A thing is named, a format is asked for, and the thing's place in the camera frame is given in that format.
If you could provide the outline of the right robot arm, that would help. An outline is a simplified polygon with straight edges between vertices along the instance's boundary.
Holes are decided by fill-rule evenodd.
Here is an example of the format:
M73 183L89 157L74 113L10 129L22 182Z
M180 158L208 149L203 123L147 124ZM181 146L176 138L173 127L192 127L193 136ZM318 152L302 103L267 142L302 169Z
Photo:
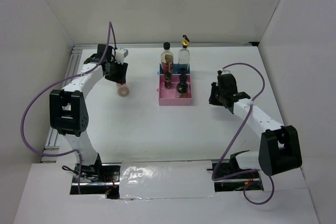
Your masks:
M240 178L247 170L273 176L302 166L296 128L275 121L246 92L238 92L231 73L220 74L212 83L209 104L228 109L243 120L240 129L248 125L260 139L258 151L240 151L230 156L229 172L233 177Z

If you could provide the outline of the small black pepper shaker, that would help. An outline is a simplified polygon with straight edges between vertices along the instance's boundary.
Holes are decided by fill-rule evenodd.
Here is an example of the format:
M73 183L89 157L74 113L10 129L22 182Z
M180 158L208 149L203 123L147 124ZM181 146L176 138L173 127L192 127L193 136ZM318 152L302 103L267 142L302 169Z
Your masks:
M164 75L163 75L163 78L164 78L164 87L166 89L170 89L171 86L172 86L172 74L170 72L166 72Z

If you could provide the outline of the black round cap jar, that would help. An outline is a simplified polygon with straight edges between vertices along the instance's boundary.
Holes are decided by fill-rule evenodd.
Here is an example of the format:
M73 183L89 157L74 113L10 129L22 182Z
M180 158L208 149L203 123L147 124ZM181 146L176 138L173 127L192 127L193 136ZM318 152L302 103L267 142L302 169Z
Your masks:
M179 76L179 83L176 85L176 97L187 98L189 92L189 86L187 83L187 74L182 73Z

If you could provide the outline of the soy sauce bottle red label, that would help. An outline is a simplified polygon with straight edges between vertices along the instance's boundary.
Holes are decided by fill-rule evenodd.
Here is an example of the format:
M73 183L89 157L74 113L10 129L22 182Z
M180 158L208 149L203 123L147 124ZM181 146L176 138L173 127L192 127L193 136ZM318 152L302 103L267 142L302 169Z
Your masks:
M161 68L162 73L173 73L174 71L174 55L171 52L171 45L169 42L163 43L163 52L161 53Z

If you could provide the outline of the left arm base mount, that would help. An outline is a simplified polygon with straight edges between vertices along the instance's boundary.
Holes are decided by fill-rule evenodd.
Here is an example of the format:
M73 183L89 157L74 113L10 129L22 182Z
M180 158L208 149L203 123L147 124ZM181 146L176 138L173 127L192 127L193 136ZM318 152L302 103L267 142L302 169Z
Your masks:
M102 164L98 174L85 172L82 169L81 177L78 177L78 165L70 168L62 166L62 170L71 172L71 195L104 195L106 199L119 199L120 165Z

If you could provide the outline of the square glass bottle gold spout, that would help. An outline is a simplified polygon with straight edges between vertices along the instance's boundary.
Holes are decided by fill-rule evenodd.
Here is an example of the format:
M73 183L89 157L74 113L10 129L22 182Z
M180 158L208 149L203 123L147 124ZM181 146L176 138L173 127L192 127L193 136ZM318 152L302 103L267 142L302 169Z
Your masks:
M183 35L181 42L182 48L178 53L178 73L187 73L190 68L190 51L188 49L190 40L186 35Z

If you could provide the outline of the pink cap spice jar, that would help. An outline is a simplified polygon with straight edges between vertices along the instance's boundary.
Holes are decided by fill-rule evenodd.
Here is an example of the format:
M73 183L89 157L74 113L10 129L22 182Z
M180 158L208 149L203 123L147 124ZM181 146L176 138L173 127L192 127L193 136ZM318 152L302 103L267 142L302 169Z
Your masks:
M116 85L117 85L117 94L120 97L127 97L130 94L130 89L126 83L125 84L117 83Z

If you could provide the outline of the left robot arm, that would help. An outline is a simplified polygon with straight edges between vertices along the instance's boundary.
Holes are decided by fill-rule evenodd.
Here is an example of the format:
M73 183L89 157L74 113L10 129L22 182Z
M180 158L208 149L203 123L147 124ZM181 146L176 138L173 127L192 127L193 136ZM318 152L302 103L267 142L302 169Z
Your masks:
M89 114L86 97L103 78L120 85L126 84L128 64L124 60L128 54L127 49L99 44L97 52L83 62L79 76L61 90L52 90L49 94L50 125L76 151L78 172L84 173L93 182L103 177L104 169L87 133Z

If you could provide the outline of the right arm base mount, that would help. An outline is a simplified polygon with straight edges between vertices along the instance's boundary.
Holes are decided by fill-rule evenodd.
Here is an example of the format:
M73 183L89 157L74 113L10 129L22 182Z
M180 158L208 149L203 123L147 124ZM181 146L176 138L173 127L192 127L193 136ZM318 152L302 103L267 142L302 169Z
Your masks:
M235 173L232 166L229 164L229 160L225 159L215 175L215 178ZM261 176L258 172L236 175L225 180L214 182L214 190L218 192L228 191L243 191L246 185L250 184L247 190L263 190Z

